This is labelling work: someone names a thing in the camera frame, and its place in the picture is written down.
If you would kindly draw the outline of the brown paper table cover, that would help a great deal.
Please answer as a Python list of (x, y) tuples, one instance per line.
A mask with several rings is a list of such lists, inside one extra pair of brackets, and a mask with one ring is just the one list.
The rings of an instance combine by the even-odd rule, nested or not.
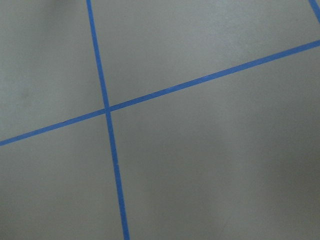
[(317, 0), (3, 0), (3, 240), (317, 240)]

